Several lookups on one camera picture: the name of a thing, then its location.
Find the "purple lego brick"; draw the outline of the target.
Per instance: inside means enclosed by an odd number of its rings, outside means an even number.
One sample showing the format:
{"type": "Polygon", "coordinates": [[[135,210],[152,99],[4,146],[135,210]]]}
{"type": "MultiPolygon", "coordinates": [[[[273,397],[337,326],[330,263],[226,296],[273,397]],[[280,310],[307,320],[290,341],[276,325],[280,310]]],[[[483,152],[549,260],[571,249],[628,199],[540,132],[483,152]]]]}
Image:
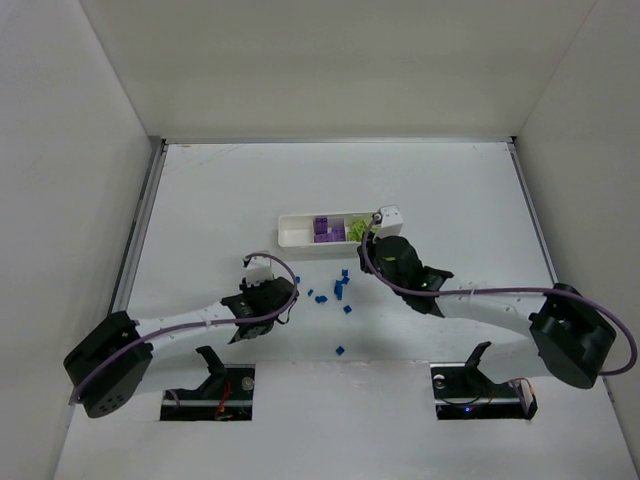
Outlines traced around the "purple lego brick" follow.
{"type": "Polygon", "coordinates": [[[332,228],[324,233],[314,235],[315,243],[340,243],[346,241],[346,230],[343,227],[332,228]]]}

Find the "purple curved studded lego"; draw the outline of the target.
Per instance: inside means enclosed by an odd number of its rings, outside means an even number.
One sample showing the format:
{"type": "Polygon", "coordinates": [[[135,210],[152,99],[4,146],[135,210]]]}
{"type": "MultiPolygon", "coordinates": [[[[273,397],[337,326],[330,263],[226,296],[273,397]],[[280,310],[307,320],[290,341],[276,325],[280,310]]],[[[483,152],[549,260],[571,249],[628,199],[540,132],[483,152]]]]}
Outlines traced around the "purple curved studded lego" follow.
{"type": "Polygon", "coordinates": [[[328,218],[326,216],[316,216],[313,220],[313,230],[315,236],[322,236],[328,233],[328,218]]]}

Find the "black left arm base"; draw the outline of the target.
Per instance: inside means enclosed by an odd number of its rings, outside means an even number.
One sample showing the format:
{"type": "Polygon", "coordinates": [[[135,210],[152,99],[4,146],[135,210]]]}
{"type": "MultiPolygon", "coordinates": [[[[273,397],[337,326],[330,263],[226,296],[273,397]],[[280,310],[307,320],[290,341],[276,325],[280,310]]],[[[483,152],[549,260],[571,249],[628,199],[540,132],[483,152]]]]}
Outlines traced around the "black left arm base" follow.
{"type": "Polygon", "coordinates": [[[206,362],[207,377],[193,389],[163,393],[160,421],[245,422],[253,416],[255,366],[224,364],[209,346],[196,349],[206,362]]]}

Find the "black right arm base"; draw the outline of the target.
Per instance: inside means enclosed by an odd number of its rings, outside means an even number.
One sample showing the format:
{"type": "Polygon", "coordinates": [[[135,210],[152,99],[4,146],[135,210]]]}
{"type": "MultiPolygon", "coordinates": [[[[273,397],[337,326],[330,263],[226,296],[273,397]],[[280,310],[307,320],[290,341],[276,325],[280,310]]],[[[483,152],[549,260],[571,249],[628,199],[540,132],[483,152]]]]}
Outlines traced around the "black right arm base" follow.
{"type": "Polygon", "coordinates": [[[531,382],[515,378],[494,383],[479,370],[490,342],[478,344],[462,363],[431,363],[430,375],[436,417],[451,420],[525,420],[538,412],[531,382]]]}

